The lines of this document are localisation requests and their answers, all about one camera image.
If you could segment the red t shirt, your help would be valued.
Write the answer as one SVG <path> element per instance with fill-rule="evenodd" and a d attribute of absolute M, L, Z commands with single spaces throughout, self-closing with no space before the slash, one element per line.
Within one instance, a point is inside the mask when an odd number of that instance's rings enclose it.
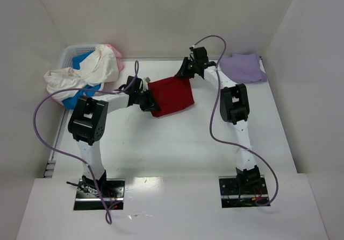
<path fill-rule="evenodd" d="M 153 117 L 162 117 L 182 111 L 194 104 L 190 80 L 182 77 L 168 77 L 150 82 L 148 88 L 160 111 L 151 111 Z"/>

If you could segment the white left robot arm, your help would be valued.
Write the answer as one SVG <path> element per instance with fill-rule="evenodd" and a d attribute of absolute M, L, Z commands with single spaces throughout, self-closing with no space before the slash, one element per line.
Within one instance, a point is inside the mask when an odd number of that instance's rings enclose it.
<path fill-rule="evenodd" d="M 127 83 L 112 93 L 81 96 L 68 123 L 68 131 L 77 142 L 83 159 L 82 183 L 79 188 L 106 193 L 109 188 L 102 163 L 100 139 L 105 132 L 107 115 L 113 111 L 139 105 L 142 111 L 160 111 L 146 80 L 129 76 Z"/>

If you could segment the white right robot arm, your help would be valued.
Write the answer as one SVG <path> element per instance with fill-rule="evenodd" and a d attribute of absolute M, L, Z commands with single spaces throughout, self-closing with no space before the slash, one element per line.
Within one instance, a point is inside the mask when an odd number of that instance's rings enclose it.
<path fill-rule="evenodd" d="M 249 101 L 247 88 L 229 79 L 216 63 L 210 61 L 205 47 L 190 47 L 190 55 L 183 59 L 178 77 L 191 79 L 201 76 L 218 89 L 219 111 L 224 122 L 231 126 L 236 134 L 239 150 L 236 155 L 236 184 L 239 193 L 248 191 L 258 183 L 260 170 L 254 155 L 248 133 Z"/>

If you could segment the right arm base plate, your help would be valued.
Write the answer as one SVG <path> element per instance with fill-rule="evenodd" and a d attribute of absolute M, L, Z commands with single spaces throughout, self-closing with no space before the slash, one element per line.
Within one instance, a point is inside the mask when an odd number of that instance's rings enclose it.
<path fill-rule="evenodd" d="M 222 208 L 249 208 L 269 202 L 264 176 L 254 186 L 240 189 L 235 177 L 219 177 Z"/>

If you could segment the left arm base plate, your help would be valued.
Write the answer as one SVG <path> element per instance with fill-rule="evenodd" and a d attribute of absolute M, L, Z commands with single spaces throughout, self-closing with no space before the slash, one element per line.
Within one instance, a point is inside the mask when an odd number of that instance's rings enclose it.
<path fill-rule="evenodd" d="M 101 189 L 104 202 L 112 210 L 123 210 L 125 179 L 107 179 L 106 189 Z M 84 186 L 82 180 L 77 187 L 74 201 L 75 211 L 104 210 L 97 191 L 89 186 Z"/>

